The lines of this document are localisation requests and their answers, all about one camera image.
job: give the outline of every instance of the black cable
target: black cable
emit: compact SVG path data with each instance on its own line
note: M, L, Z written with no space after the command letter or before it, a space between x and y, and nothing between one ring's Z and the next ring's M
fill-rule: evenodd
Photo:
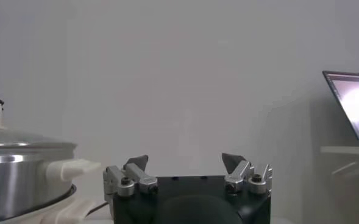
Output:
M105 203L103 203L103 204L101 204L101 205L98 205L97 207L91 209L91 210L87 213L86 217L89 216L91 213L94 213L94 212L100 210L101 208L103 208L103 207L105 207L105 206L107 206L107 205L108 205L107 202L105 202Z

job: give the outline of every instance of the laptop screen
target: laptop screen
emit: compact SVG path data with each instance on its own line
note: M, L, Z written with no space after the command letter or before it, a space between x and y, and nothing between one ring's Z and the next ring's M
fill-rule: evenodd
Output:
M359 73L323 72L359 139Z

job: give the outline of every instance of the pot lid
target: pot lid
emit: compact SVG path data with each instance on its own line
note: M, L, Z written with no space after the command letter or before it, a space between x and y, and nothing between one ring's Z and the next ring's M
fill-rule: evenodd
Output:
M0 149L74 149L75 144L63 142L42 135L13 131L2 126L3 101L0 100Z

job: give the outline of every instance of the stainless steel pot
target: stainless steel pot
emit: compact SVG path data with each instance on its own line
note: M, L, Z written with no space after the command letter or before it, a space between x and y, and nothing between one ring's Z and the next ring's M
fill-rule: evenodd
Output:
M1 125L0 221L57 202L71 190L72 179L100 164L73 159L73 143L10 131Z

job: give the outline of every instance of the white wall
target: white wall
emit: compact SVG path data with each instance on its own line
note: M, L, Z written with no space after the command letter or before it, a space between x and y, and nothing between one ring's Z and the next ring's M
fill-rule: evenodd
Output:
M319 153L354 141L323 69L359 71L359 0L0 0L9 127L104 166L148 154L153 175L241 154L274 166L274 215L359 223L359 181L329 177L352 158ZM103 200L100 173L76 184Z

